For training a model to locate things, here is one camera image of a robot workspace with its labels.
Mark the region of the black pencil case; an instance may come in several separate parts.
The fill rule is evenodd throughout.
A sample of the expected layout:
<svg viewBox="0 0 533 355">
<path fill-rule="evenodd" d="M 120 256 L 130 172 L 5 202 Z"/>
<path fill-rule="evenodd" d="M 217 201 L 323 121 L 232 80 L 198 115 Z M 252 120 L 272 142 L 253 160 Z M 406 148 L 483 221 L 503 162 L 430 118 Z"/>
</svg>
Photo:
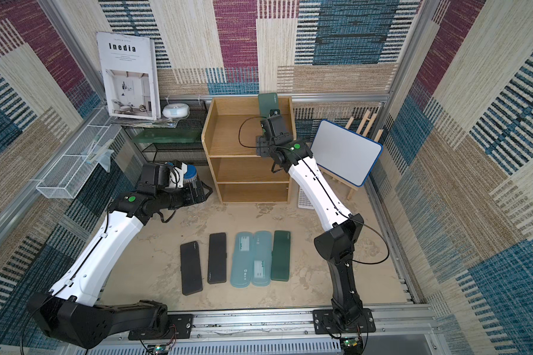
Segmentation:
<svg viewBox="0 0 533 355">
<path fill-rule="evenodd" d="M 182 294 L 189 296 L 203 290 L 201 260 L 197 241 L 180 245 Z"/>
<path fill-rule="evenodd" d="M 227 234 L 225 232 L 210 235 L 208 252 L 207 282 L 209 284 L 227 281 Z"/>
</svg>

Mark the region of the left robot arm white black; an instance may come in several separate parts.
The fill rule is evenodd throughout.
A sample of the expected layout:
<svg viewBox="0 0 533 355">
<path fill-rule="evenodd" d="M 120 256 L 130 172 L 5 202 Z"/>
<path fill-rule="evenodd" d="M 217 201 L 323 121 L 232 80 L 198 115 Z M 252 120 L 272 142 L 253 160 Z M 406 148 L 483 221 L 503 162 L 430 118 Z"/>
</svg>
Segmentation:
<svg viewBox="0 0 533 355">
<path fill-rule="evenodd" d="M 169 334 L 171 323 L 164 303 L 141 300 L 99 306 L 96 302 L 116 262 L 152 216 L 168 223 L 165 210 L 176 212 L 201 204 L 212 192 L 192 165 L 180 161 L 143 165 L 136 188 L 108 204 L 103 226 L 75 263 L 46 293 L 36 293 L 28 300 L 27 310 L 41 332 L 87 350 L 125 331 Z"/>
</svg>

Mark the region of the light blue pencil case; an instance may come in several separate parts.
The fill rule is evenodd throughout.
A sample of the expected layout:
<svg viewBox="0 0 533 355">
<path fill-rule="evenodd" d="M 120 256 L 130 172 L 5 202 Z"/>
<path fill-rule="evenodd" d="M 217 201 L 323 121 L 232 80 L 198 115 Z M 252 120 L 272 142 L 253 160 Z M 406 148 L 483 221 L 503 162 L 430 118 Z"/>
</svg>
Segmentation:
<svg viewBox="0 0 533 355">
<path fill-rule="evenodd" d="M 272 233 L 259 231 L 253 237 L 253 276 L 251 282 L 257 287 L 270 284 L 272 269 Z"/>
<path fill-rule="evenodd" d="M 251 232 L 239 232 L 235 236 L 230 283 L 235 288 L 246 288 L 253 276 L 253 238 Z"/>
</svg>

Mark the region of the dark green pencil case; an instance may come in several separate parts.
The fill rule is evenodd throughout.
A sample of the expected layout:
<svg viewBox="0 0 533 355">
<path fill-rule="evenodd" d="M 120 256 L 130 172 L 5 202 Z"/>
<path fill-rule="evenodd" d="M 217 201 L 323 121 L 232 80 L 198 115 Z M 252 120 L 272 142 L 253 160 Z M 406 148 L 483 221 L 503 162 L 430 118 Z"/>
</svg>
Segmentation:
<svg viewBox="0 0 533 355">
<path fill-rule="evenodd" d="M 271 109 L 280 110 L 277 93 L 261 93 L 258 95 L 258 100 L 261 117 L 270 118 L 269 111 Z"/>
<path fill-rule="evenodd" d="M 271 280 L 288 282 L 290 279 L 291 233 L 276 230 L 272 246 Z"/>
</svg>

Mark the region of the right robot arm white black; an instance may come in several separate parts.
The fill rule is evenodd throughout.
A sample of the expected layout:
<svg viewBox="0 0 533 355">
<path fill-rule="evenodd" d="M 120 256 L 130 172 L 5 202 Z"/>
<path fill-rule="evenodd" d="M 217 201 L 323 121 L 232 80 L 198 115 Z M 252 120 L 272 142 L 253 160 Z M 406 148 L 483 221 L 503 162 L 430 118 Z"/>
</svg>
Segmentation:
<svg viewBox="0 0 533 355">
<path fill-rule="evenodd" d="M 293 137 L 282 115 L 262 117 L 260 125 L 257 150 L 268 152 L 274 167 L 280 167 L 298 183 L 321 222 L 324 232 L 314 239 L 314 244 L 329 266 L 333 317 L 337 327 L 349 328 L 363 315 L 363 303 L 355 287 L 353 254 L 364 219 L 342 204 L 318 168 L 311 149 Z"/>
</svg>

